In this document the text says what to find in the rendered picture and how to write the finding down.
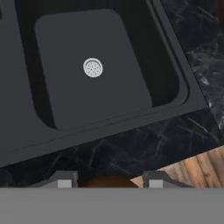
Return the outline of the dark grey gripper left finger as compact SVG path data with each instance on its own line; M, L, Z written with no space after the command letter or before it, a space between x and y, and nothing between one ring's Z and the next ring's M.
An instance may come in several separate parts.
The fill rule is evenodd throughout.
M45 188L75 188L78 186L77 171L56 171L49 179L32 185L32 187Z

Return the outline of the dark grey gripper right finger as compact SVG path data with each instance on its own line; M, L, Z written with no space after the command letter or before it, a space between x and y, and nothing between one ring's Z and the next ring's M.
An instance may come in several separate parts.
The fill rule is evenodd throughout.
M177 180L173 180L165 171L145 171L143 173L144 188L177 188L187 187L190 185L184 184Z

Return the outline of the black kitchen sink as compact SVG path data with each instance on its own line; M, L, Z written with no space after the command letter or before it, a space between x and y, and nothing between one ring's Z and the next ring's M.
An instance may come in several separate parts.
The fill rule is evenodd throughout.
M0 0L0 167L206 107L161 0Z

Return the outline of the round silver sink drain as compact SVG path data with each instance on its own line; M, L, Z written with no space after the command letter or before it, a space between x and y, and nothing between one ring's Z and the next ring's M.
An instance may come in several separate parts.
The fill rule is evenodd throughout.
M83 63L83 71L90 78L97 78L103 73L103 65L97 58L88 58Z

